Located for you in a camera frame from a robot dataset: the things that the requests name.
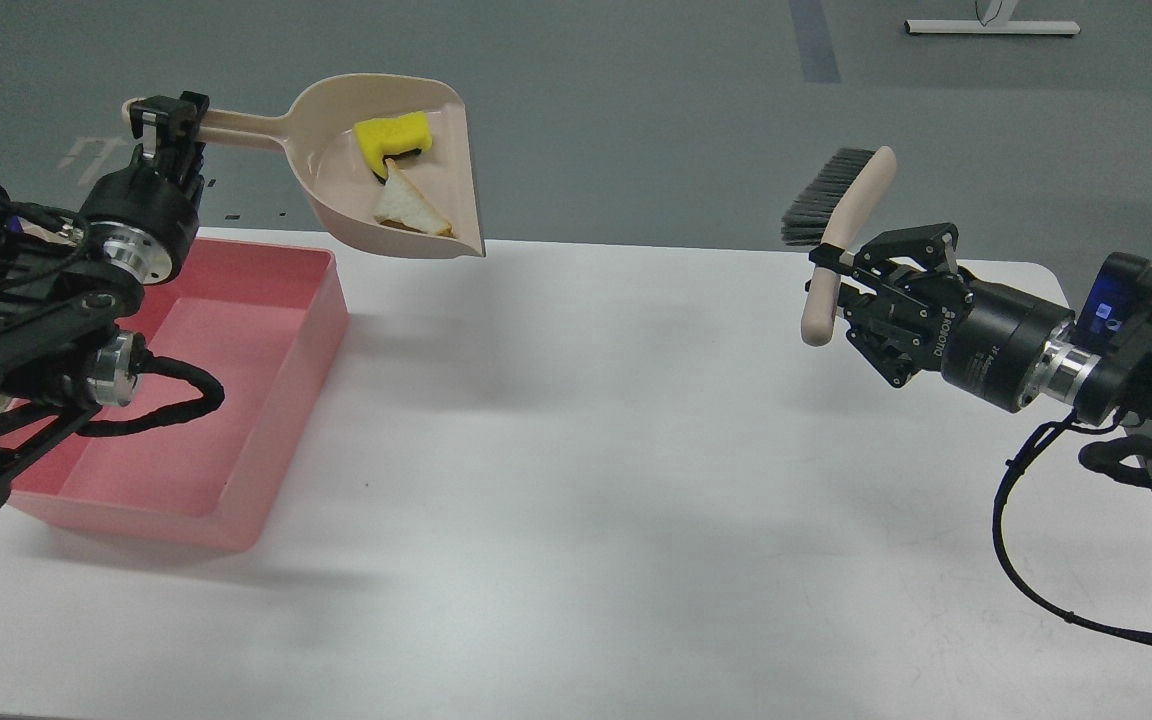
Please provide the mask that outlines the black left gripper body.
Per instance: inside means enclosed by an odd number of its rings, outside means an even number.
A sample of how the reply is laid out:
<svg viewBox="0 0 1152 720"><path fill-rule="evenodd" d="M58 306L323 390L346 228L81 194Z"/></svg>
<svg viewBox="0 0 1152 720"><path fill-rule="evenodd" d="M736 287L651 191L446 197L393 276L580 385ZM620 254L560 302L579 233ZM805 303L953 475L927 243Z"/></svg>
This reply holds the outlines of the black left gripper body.
<svg viewBox="0 0 1152 720"><path fill-rule="evenodd" d="M174 281L198 232L205 179L174 183L150 165L129 165L92 187L79 209L101 259L141 285Z"/></svg>

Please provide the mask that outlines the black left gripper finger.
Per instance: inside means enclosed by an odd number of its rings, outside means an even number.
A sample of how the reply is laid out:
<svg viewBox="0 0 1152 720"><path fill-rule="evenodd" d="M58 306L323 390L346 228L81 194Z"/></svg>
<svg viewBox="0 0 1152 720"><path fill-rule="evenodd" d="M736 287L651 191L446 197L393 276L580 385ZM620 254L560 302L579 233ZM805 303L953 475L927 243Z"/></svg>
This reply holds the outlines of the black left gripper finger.
<svg viewBox="0 0 1152 720"><path fill-rule="evenodd" d="M134 136L142 138L141 160L157 173L177 169L177 100L145 97L134 103Z"/></svg>
<svg viewBox="0 0 1152 720"><path fill-rule="evenodd" d="M210 97L198 92L182 92L179 100L188 106L185 118L180 126L183 141L180 141L179 185L194 185L200 182L204 168L206 143L200 141L200 132L202 120L209 113Z"/></svg>

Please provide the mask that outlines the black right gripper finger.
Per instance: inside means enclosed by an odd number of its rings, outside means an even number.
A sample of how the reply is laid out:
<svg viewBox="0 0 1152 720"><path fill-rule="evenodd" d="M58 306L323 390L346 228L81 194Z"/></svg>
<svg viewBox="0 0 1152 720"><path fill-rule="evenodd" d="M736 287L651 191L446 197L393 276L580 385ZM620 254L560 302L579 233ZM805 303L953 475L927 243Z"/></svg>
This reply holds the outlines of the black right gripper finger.
<svg viewBox="0 0 1152 720"><path fill-rule="evenodd" d="M896 291L914 279L957 275L958 236L956 223L918 225L879 233L854 251L820 243L809 252L809 260L814 268L829 270L870 290Z"/></svg>
<svg viewBox="0 0 1152 720"><path fill-rule="evenodd" d="M838 291L838 314L847 323L847 341L884 381L902 388L922 366L910 353L914 333L893 325L888 310L876 293Z"/></svg>

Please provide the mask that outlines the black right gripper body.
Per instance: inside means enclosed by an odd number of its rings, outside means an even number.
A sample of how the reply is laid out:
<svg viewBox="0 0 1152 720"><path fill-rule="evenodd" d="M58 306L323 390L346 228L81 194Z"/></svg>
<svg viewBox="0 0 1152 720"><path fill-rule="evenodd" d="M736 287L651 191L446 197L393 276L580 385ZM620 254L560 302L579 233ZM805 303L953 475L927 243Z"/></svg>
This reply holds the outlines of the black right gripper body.
<svg viewBox="0 0 1152 720"><path fill-rule="evenodd" d="M919 372L938 372L1009 414L1036 397L1044 351L1073 323L1069 306L965 272L916 273L897 287L916 302L899 314L915 324L914 336L900 346L908 361L897 386Z"/></svg>

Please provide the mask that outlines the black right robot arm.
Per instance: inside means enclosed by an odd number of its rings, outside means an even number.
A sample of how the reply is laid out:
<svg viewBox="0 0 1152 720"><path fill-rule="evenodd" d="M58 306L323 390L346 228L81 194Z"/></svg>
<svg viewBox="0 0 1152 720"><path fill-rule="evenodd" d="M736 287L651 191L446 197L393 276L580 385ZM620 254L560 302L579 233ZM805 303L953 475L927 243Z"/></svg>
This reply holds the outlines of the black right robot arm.
<svg viewBox="0 0 1152 720"><path fill-rule="evenodd" d="M809 253L842 278L833 310L847 341L892 387L933 372L990 406L1018 414L1036 397L1068 406L1038 425L1007 462L991 535L1007 579L1073 626L1152 647L1152 632L1060 609L1021 578L1005 544L1005 509L1033 462L1062 434L1089 437L1079 465L1152 497L1152 265L1115 252L1079 311L984 281L954 260L952 223L884 232L854 258L827 243Z"/></svg>

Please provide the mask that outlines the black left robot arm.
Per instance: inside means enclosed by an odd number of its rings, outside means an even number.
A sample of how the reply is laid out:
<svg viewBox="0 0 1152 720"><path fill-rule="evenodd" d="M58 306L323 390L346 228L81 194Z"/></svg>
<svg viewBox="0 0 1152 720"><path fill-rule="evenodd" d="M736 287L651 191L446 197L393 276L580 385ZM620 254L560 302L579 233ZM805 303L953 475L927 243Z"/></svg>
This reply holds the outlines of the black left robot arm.
<svg viewBox="0 0 1152 720"><path fill-rule="evenodd" d="M174 281L198 232L207 94L129 103L138 142L81 209L0 185L0 510L20 473L71 435L132 435L214 414L223 386L120 327Z"/></svg>

